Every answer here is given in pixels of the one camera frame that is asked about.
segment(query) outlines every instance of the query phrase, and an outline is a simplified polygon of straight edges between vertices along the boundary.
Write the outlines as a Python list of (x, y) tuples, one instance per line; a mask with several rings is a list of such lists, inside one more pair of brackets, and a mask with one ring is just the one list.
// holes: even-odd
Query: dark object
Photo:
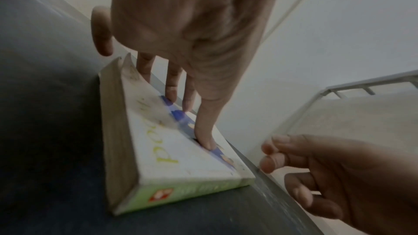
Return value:
[[(62, 0), (0, 0), (0, 234), (321, 234), (276, 184), (112, 217), (89, 21)], [(155, 77), (153, 85), (164, 91)]]

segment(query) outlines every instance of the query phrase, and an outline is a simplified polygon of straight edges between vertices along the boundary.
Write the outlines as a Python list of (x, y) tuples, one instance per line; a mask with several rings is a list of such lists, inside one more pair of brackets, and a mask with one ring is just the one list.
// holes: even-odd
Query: book cover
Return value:
[[(148, 84), (136, 70), (130, 54), (124, 60), (118, 58), (110, 63), (101, 72), (100, 79), (106, 174), (112, 175), (106, 177), (106, 186), (114, 214), (237, 188), (254, 181), (252, 172), (216, 127), (212, 131), (218, 145), (215, 150), (208, 151), (198, 144), (194, 136), (196, 116), (184, 113)], [(112, 87), (112, 93), (106, 87)], [(119, 107), (112, 108), (115, 97), (122, 100), (118, 101)], [(115, 140), (117, 137), (124, 142), (121, 148)], [(130, 162), (124, 163), (120, 157)], [(132, 177), (120, 175), (124, 171)], [(118, 175), (129, 180), (122, 183)], [(126, 187), (115, 191), (118, 184)]]

